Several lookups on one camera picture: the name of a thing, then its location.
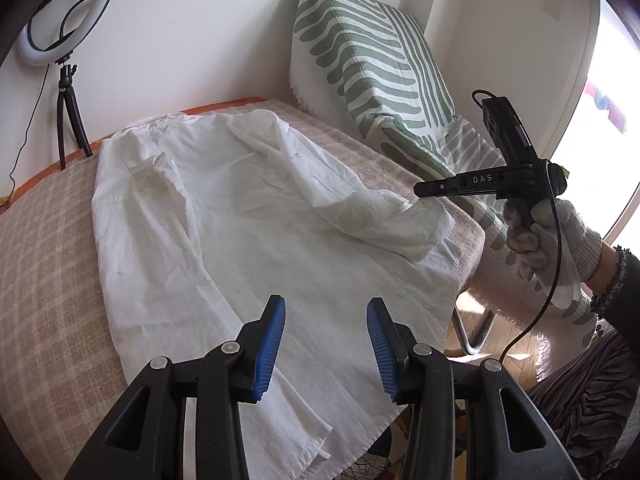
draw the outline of shirt sleeve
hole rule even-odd
[[[629,250],[616,247],[616,273],[600,296],[591,300],[591,310],[603,317],[640,356],[640,261]]]

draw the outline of orange bed frame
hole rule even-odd
[[[188,110],[185,110],[184,113],[187,115],[205,114],[207,112],[212,112],[213,110],[223,110],[224,108],[239,107],[239,106],[244,106],[252,103],[262,103],[264,101],[266,100],[263,99],[262,97],[247,97],[245,99],[238,99],[235,101],[225,101],[223,103],[215,103],[212,105],[199,106],[197,108],[189,108]],[[112,135],[113,134],[109,134],[106,137],[103,137],[101,139],[96,140],[95,142],[92,142],[91,143],[92,151],[96,152],[100,148],[100,144],[102,143],[102,141],[104,139],[108,139]],[[75,150],[73,153],[70,153],[69,155],[66,156],[66,162],[69,163],[72,160],[76,160],[76,158],[79,158],[83,154],[84,154],[83,150]],[[56,162],[51,166],[49,166],[48,168],[46,168],[45,170],[42,170],[40,173],[32,176],[29,180],[27,180],[27,182],[22,184],[20,187],[18,187],[14,191],[14,195],[11,197],[11,202],[15,202],[22,195],[24,195],[28,190],[30,190],[33,186],[39,183],[39,181],[41,181],[43,178],[59,170],[60,170],[60,163]],[[0,208],[0,214],[2,214],[3,211],[5,211],[5,208]]]

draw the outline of hand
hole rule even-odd
[[[563,251],[562,259],[570,256],[574,261],[580,280],[586,282],[593,277],[598,269],[602,238],[596,231],[589,229],[584,224],[571,202],[556,198],[556,210],[562,236],[571,253],[564,254],[565,251]],[[554,251],[553,254],[548,254],[551,252],[549,247],[546,251],[539,247],[539,235],[545,234],[541,232],[544,231],[555,236],[556,228],[551,201],[543,200],[531,209],[531,217],[535,222],[532,230],[528,230],[522,225],[522,216],[509,203],[505,204],[502,216],[509,226],[507,247],[518,255],[518,275],[529,281],[535,273],[540,283],[549,285],[555,272],[553,261],[556,253]]]

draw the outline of beige plaid blanket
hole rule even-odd
[[[278,101],[266,108],[340,158],[371,189],[414,200],[416,177],[334,128]],[[0,215],[0,413],[43,480],[61,479],[126,387],[98,278],[91,217],[98,158],[41,181]],[[451,202],[461,283],[482,229]]]

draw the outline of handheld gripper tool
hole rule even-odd
[[[65,480],[181,480],[188,397],[196,410],[198,480],[248,480],[238,402],[255,404],[269,387],[285,322],[271,296],[259,320],[203,358],[172,363],[159,356],[124,391]]]
[[[481,102],[476,95],[488,98]],[[482,108],[482,122],[495,147],[500,150],[506,166],[467,171],[442,180],[418,182],[414,193],[418,197],[482,195],[495,193],[506,198],[522,215],[524,227],[531,227],[531,208],[545,198],[561,195],[566,190],[566,178],[561,166],[539,158],[520,118],[504,97],[487,90],[476,90],[472,97]]]
[[[394,323],[382,298],[367,305],[367,329],[386,393],[414,414],[401,480],[450,480],[455,399],[466,405],[468,480],[579,480],[538,409],[495,359],[449,361]]]

